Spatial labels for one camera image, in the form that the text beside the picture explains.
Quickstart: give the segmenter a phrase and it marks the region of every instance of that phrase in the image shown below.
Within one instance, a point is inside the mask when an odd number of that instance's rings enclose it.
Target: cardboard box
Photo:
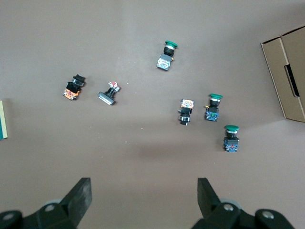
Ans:
[[[284,117],[305,122],[305,26],[262,43]]]

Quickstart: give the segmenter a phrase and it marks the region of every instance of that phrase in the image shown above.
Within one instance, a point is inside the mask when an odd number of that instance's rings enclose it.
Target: box handle hole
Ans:
[[[294,97],[300,97],[300,94],[299,94],[299,91],[297,89],[297,86],[296,86],[296,83],[295,83],[295,78],[294,78],[294,75],[292,73],[290,64],[285,65],[284,67],[285,67],[285,72],[286,72],[286,75],[288,77],[288,81],[289,81],[289,84],[290,84],[290,87],[291,87],[292,94],[294,95]]]

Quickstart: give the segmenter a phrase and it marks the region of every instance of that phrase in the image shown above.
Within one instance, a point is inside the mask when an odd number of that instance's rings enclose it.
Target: green button cap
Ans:
[[[226,125],[225,128],[226,128],[228,131],[238,131],[238,130],[239,130],[239,127],[236,126],[236,125]]]
[[[167,45],[169,45],[169,46],[172,46],[173,48],[177,48],[178,47],[178,45],[176,43],[172,42],[172,41],[165,41],[165,43]]]
[[[223,96],[220,94],[210,94],[213,99],[221,99]]]

